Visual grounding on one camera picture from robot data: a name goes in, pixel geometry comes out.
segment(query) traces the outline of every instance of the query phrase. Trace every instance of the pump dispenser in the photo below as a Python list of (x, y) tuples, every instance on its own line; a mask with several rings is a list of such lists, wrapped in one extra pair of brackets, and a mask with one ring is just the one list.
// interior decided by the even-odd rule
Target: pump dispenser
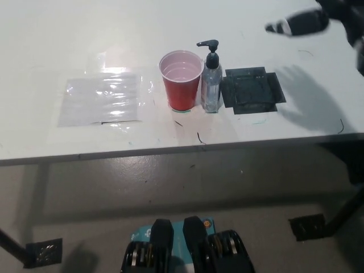
[(220, 58), (216, 53), (218, 47), (217, 40), (209, 40), (197, 44), (198, 47), (209, 47), (210, 53), (207, 55), (205, 68), (202, 72), (201, 103), (206, 113), (218, 112), (218, 99), (220, 83), (222, 80), (222, 68)]

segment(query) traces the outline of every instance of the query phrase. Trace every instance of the floor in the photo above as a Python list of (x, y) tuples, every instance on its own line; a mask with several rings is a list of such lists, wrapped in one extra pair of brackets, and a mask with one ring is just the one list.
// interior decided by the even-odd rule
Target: floor
[(327, 217), (355, 192), (317, 146), (252, 147), (0, 168), (0, 227), (21, 244), (63, 238), (62, 264), (1, 272), (119, 272), (130, 234), (156, 218), (214, 217), (235, 229), (257, 273), (363, 272), (364, 211), (334, 238), (296, 242), (288, 219)]

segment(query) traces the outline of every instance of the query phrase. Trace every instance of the clear plastic sheet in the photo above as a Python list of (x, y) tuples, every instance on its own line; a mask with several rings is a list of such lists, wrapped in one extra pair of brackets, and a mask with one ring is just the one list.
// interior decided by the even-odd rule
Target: clear plastic sheet
[(140, 79), (131, 72), (69, 79), (59, 125), (137, 121)]
[(60, 127), (154, 119), (158, 68), (119, 66), (119, 50), (90, 55), (84, 75), (67, 80)]

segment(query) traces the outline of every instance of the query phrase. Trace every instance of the dark square mat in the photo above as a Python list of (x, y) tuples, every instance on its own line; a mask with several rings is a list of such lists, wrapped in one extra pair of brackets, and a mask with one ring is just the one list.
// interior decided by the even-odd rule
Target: dark square mat
[(266, 73), (263, 67), (226, 70), (221, 94), (234, 114), (277, 111), (275, 104), (286, 102), (276, 74)]

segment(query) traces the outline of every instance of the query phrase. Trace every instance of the black pump head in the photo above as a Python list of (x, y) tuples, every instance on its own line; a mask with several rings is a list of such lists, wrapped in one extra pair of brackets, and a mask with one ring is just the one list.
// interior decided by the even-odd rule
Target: black pump head
[(197, 43), (198, 47), (209, 47), (211, 53), (215, 53), (218, 46), (218, 40), (208, 40), (201, 43)]

